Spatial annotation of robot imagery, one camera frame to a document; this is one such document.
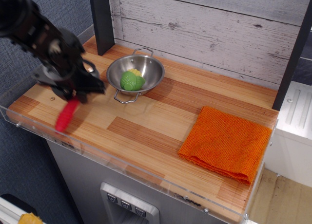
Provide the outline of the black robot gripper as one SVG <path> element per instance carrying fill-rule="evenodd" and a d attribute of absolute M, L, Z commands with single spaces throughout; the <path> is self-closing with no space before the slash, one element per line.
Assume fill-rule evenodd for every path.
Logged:
<path fill-rule="evenodd" d="M 56 28 L 37 10 L 16 13 L 12 40 L 37 57 L 44 69 L 35 78 L 49 85 L 61 99 L 88 101 L 89 93 L 104 93 L 105 85 L 94 63 L 83 59 L 85 52 L 78 38 Z"/>

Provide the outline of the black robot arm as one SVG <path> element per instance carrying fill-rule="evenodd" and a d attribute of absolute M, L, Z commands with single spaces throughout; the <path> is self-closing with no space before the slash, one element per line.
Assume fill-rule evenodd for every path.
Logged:
<path fill-rule="evenodd" d="M 105 92 L 95 65 L 82 58 L 85 50 L 79 39 L 55 27 L 32 0 L 0 0 L 0 36 L 41 61 L 33 78 L 61 99 L 86 103 L 87 94 Z"/>

